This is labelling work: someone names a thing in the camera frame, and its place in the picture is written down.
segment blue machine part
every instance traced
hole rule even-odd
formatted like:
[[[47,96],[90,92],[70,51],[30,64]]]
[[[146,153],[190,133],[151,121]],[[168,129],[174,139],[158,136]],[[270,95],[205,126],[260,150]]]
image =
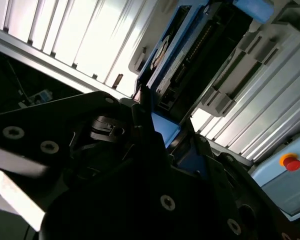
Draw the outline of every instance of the blue machine part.
[[[285,154],[297,154],[300,160],[300,137],[263,162],[253,173],[253,179],[282,210],[290,221],[300,218],[300,169],[287,171],[280,165]]]
[[[264,0],[234,0],[233,5],[262,24],[265,24],[275,11],[274,6]]]
[[[165,119],[164,117],[152,113],[153,126],[156,132],[161,133],[165,147],[167,148],[176,138],[181,128],[178,124]]]

